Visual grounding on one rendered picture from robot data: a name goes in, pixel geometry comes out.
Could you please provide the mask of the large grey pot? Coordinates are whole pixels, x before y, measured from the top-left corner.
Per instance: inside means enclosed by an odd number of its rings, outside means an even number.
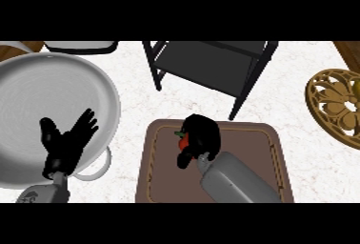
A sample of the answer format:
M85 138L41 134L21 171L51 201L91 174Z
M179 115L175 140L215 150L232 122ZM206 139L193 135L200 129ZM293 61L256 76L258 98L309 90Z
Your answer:
M24 189L48 182L39 120L49 118L64 132L86 110L94 112L98 130L73 172L82 181L106 172L79 173L101 155L110 155L120 112L113 83L89 61L64 53L27 53L0 62L0 188Z

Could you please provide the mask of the black tiered shelf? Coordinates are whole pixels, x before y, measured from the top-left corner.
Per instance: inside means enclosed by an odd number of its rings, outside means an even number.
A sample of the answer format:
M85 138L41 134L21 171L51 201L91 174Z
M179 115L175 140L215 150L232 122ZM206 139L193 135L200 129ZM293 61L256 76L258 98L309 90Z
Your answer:
M243 105L278 47L277 41L141 42L154 87L166 73L234 97L228 120Z

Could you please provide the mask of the golden ornate trivet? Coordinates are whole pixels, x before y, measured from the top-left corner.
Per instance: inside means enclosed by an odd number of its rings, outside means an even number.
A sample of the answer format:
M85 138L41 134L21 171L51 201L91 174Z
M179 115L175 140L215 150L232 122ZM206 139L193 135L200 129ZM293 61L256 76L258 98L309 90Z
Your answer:
M353 71L319 71L306 83L305 102L318 126L360 150L360 101L350 89L353 80L360 80L360 73Z

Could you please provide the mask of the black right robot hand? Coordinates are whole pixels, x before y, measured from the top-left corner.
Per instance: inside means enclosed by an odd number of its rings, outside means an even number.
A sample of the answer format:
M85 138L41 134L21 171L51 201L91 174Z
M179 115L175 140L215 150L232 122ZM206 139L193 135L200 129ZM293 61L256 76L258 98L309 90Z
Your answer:
M190 161L207 153L207 160L212 161L221 148L221 133L216 122L207 117L191 114L178 132L188 133L188 146L176 155L176 167L185 169Z

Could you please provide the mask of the red bell pepper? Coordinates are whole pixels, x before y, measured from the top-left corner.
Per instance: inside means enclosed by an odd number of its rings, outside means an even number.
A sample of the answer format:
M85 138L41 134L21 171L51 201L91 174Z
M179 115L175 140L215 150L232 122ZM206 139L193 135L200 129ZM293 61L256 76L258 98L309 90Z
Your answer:
M173 134L179 137L178 141L178 149L179 151L188 146L188 133L187 132L173 132Z

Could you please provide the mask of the brown wooden board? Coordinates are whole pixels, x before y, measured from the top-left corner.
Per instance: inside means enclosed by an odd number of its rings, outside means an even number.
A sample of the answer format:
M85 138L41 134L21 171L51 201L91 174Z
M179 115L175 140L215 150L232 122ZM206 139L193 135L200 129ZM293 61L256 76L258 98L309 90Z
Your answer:
M30 52L39 52L42 41L0 41L0 62Z

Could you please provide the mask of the yellow fruit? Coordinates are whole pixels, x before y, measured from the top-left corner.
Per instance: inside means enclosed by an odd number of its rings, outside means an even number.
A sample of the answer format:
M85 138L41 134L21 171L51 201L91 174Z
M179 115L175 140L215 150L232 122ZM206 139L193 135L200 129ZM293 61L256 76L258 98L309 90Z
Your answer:
M356 101L360 101L360 80L353 80L350 89L352 89L352 94L356 98Z

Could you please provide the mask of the grey tray with black rim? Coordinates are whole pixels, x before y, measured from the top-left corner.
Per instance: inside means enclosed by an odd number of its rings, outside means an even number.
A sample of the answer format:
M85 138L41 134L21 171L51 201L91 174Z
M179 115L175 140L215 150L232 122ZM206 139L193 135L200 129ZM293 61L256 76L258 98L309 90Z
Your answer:
M107 54L116 50L116 41L45 41L45 48L51 52L66 54Z

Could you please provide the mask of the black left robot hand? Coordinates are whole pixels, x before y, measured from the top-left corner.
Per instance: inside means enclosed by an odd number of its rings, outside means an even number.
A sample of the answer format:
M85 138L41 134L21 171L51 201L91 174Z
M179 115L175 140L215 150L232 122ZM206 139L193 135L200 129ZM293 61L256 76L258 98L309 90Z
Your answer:
M44 117L39 120L41 142L47 151L42 177L52 179L55 173L69 176L76 167L82 150L98 129L94 112L86 109L80 114L72 128L60 132L52 120Z

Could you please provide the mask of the brown wooden cabinet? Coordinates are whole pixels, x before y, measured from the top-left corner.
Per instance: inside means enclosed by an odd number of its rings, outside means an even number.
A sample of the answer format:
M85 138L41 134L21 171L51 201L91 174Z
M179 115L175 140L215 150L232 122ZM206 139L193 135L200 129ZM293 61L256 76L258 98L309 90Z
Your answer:
M360 41L334 41L333 44L348 69L360 73Z

